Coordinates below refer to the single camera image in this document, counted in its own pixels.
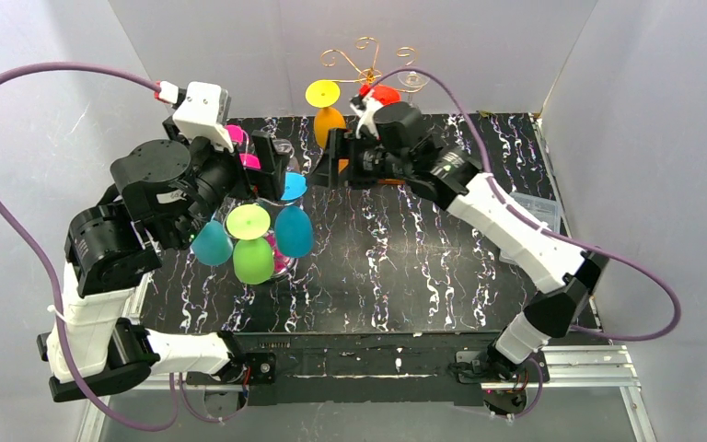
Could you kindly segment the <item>blue wine glass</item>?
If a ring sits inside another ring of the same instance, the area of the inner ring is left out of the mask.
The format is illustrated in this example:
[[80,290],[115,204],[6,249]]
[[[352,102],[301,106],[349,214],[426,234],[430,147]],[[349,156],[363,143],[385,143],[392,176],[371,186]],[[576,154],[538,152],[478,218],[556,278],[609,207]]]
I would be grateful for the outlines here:
[[289,258],[307,256],[314,244],[311,221],[300,206],[306,192],[306,178],[297,172],[287,172],[281,200],[286,206],[275,218],[274,236],[278,250]]

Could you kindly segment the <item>green wine glass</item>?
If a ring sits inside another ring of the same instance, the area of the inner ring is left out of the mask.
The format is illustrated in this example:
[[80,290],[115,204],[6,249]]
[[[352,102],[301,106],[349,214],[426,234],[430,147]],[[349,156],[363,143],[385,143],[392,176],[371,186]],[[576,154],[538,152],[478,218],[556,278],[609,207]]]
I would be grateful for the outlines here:
[[270,226],[270,215],[257,204],[242,204],[226,218],[226,230],[236,241],[232,256],[234,272],[245,285],[259,285],[272,277],[274,257],[265,237]]

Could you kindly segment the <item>clear ribbed wine glass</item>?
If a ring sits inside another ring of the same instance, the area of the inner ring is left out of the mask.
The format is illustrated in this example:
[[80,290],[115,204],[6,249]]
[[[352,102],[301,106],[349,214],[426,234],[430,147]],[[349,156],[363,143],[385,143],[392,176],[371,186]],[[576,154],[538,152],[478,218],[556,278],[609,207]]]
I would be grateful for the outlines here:
[[275,150],[285,156],[285,171],[300,174],[300,165],[295,156],[295,150],[290,140],[283,138],[275,138],[273,140]]

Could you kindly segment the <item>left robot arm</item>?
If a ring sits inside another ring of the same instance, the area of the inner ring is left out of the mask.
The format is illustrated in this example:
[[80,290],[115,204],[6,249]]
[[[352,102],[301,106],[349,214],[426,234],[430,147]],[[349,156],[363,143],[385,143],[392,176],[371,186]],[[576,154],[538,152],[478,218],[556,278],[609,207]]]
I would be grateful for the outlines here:
[[231,332],[162,333],[126,319],[123,309],[161,268],[161,252],[189,249],[225,200],[283,196],[288,152],[263,131],[250,142],[257,168],[244,165],[238,149],[180,135],[144,142],[111,164],[111,186],[70,222],[64,310],[37,339],[54,401],[119,394],[153,375],[200,373],[234,383],[248,373]]

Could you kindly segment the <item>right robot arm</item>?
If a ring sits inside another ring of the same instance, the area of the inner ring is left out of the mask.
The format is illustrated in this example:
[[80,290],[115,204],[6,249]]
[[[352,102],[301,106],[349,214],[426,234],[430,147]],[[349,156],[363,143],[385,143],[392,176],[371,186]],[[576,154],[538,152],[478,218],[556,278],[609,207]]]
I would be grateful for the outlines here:
[[538,292],[470,362],[461,377],[510,379],[552,338],[562,338],[585,309],[608,258],[568,244],[506,194],[466,150],[442,147],[406,102],[361,104],[355,129],[332,128],[309,182],[368,189],[404,181],[418,197],[469,224],[509,255]]

